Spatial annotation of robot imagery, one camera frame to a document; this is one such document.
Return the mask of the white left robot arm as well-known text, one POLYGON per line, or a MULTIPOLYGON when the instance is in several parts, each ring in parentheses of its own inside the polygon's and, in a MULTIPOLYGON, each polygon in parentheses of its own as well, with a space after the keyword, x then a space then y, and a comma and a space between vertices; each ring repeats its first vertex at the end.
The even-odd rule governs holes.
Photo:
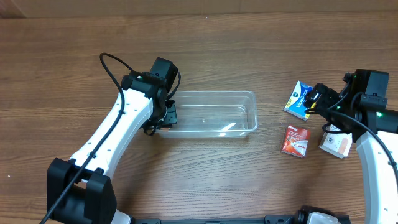
POLYGON ((117 208, 112 178, 138 130, 153 134, 175 124, 169 111, 178 76, 131 72, 123 78, 114 106, 92 137, 69 160, 56 158, 49 165, 42 223, 133 223, 117 208))

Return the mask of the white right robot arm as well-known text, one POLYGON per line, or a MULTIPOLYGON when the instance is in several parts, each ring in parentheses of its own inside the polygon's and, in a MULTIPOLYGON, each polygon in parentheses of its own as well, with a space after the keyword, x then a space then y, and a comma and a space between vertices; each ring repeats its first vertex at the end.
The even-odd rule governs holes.
POLYGON ((317 83, 306 95, 309 114, 319 114, 330 134, 350 134, 361 161, 365 222, 397 223, 397 112, 385 106, 386 86, 348 83, 336 92, 317 83))

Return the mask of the blue VapoDrops box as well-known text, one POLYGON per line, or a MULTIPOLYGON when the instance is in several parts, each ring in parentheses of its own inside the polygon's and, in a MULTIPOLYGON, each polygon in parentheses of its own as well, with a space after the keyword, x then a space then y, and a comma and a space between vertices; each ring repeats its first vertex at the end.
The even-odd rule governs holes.
POLYGON ((304 106, 304 103, 306 95, 312 90, 312 86, 298 80, 286 105, 283 108, 283 111, 288 112, 289 114, 292 114, 304 121, 309 119, 310 115, 305 113, 307 108, 304 106))

